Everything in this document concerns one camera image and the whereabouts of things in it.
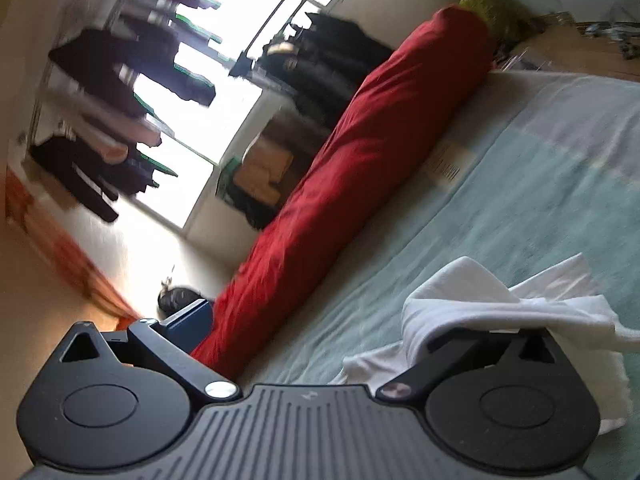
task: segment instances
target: fabric label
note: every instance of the fabric label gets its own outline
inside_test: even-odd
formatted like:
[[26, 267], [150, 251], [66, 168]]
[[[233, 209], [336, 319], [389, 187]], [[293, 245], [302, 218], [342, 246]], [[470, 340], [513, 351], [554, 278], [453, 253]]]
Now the fabric label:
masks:
[[466, 175], [476, 156], [450, 139], [442, 139], [431, 152], [422, 170], [444, 189], [456, 186]]

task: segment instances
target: ribbed plastic surface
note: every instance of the ribbed plastic surface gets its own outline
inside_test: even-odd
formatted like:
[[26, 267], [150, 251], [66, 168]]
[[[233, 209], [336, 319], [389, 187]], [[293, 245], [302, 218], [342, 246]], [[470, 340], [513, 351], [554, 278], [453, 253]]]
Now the ribbed plastic surface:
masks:
[[[578, 478], [585, 478], [575, 471]], [[430, 441], [415, 412], [376, 403], [362, 386], [256, 386], [241, 402], [203, 410], [191, 431], [154, 462], [100, 476], [101, 480], [494, 477], [444, 454]], [[95, 476], [39, 467], [24, 477], [71, 479]]]

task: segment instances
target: bed sheet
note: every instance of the bed sheet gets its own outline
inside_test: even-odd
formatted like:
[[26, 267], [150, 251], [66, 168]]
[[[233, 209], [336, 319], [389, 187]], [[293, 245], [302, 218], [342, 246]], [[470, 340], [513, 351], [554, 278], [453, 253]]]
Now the bed sheet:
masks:
[[[241, 383], [327, 383], [343, 357], [399, 340], [406, 297], [460, 256], [511, 286], [578, 252], [640, 328], [640, 84], [491, 73]], [[625, 365], [638, 410], [596, 441], [602, 480], [640, 470], [640, 356]]]

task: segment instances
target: crumpled white fabric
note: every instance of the crumpled white fabric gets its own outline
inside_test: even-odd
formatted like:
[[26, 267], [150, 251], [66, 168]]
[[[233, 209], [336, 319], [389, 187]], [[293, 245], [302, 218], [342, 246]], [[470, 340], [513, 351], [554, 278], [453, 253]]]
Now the crumpled white fabric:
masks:
[[550, 330], [600, 409], [600, 434], [626, 423], [632, 405], [622, 355], [640, 351], [640, 331], [622, 326], [596, 287], [582, 254], [507, 288], [468, 257], [440, 269], [402, 309], [402, 341], [347, 357], [332, 384], [367, 384], [374, 393], [426, 354], [452, 328]]

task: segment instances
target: red bolster pillow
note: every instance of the red bolster pillow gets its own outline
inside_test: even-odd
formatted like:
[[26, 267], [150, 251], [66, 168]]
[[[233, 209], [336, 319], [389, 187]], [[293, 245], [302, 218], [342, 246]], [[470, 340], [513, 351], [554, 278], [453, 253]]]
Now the red bolster pillow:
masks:
[[236, 379], [326, 276], [344, 247], [424, 162], [489, 71], [494, 43], [447, 7], [364, 81], [276, 219], [215, 303], [191, 353]]

